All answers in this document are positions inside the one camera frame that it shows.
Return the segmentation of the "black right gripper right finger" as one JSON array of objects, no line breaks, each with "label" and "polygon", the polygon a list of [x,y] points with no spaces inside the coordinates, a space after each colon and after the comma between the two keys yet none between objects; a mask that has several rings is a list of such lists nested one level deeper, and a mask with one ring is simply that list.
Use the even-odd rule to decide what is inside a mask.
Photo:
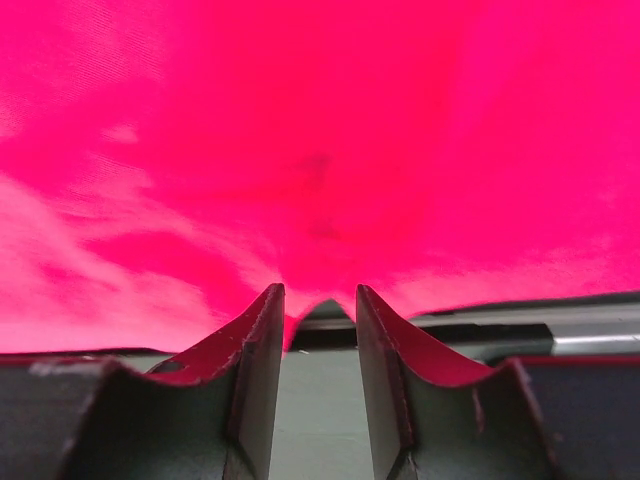
[{"label": "black right gripper right finger", "polygon": [[521,364],[457,353],[365,285],[356,333],[375,478],[553,478]]}]

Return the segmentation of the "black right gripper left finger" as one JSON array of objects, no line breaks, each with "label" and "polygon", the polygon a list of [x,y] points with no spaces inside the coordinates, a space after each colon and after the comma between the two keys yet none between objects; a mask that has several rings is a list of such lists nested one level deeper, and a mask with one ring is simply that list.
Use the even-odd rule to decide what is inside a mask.
[{"label": "black right gripper left finger", "polygon": [[109,365],[67,479],[265,479],[282,356],[284,287],[148,373]]}]

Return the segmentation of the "red t shirt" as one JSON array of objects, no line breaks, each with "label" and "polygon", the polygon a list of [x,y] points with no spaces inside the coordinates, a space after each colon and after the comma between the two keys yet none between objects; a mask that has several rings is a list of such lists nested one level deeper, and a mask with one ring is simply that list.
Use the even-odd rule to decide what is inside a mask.
[{"label": "red t shirt", "polygon": [[635,1],[5,1],[1,349],[639,287]]}]

